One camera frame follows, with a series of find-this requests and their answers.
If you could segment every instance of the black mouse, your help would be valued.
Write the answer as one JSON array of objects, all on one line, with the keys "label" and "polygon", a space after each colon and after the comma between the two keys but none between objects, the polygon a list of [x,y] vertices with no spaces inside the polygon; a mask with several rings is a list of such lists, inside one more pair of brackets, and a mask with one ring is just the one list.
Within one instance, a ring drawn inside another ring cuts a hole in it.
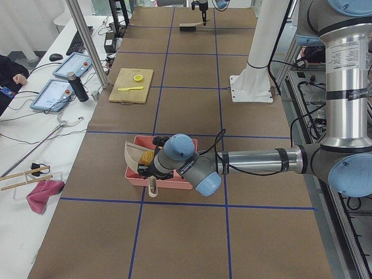
[{"label": "black mouse", "polygon": [[52,61],[52,62],[57,61],[57,60],[61,60],[61,59],[63,59],[63,56],[62,56],[62,54],[59,54],[59,53],[53,53],[49,56],[49,60]]}]

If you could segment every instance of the warning label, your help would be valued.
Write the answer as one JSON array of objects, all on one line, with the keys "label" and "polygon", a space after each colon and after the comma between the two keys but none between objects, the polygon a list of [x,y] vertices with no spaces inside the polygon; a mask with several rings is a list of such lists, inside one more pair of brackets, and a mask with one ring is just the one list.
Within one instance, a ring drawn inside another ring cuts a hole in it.
[{"label": "warning label", "polygon": [[346,42],[341,45],[335,45],[325,50],[327,57],[326,73],[358,69],[366,67],[366,50],[367,40],[356,42]]}]

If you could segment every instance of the black keyboard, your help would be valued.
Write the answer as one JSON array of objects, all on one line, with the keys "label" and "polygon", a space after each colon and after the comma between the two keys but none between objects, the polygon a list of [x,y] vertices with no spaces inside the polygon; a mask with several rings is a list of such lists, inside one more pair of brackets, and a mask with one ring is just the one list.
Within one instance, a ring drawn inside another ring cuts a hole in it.
[{"label": "black keyboard", "polygon": [[[89,32],[92,34],[93,26],[88,26]],[[80,37],[78,31],[76,31],[75,36],[73,37],[71,44],[66,52],[66,55],[70,55],[73,52],[83,53],[85,50],[84,43]]]}]

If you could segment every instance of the blue tablet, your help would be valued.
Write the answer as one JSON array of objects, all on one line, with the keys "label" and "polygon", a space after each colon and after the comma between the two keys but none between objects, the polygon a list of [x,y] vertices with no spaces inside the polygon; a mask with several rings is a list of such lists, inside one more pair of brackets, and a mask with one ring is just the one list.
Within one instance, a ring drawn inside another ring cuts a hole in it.
[{"label": "blue tablet", "polygon": [[73,71],[75,76],[81,77],[92,66],[92,61],[88,55],[73,52],[67,59],[58,66],[53,72],[56,77],[67,78],[67,73]]},{"label": "blue tablet", "polygon": [[73,94],[74,91],[68,81],[53,78],[40,91],[30,108],[58,112],[66,106]]}]

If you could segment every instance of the pink basket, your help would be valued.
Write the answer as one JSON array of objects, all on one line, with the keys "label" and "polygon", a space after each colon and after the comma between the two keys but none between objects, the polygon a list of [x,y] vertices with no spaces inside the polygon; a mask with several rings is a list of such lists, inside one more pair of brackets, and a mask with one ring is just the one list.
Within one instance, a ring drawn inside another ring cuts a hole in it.
[{"label": "pink basket", "polygon": [[[154,137],[146,136],[146,135],[137,135],[134,138],[134,144],[155,149],[154,144],[152,144],[152,140]],[[192,139],[195,150],[197,150],[198,141],[196,139]],[[129,167],[126,169],[125,178],[128,179],[130,184],[135,186],[148,186],[149,180],[143,179],[139,174],[132,171]],[[168,180],[156,180],[156,185],[159,188],[173,188],[173,189],[184,189],[184,190],[191,190],[193,187],[192,185],[187,182],[186,180],[182,179],[182,177],[174,170],[173,171],[173,178]]]}]

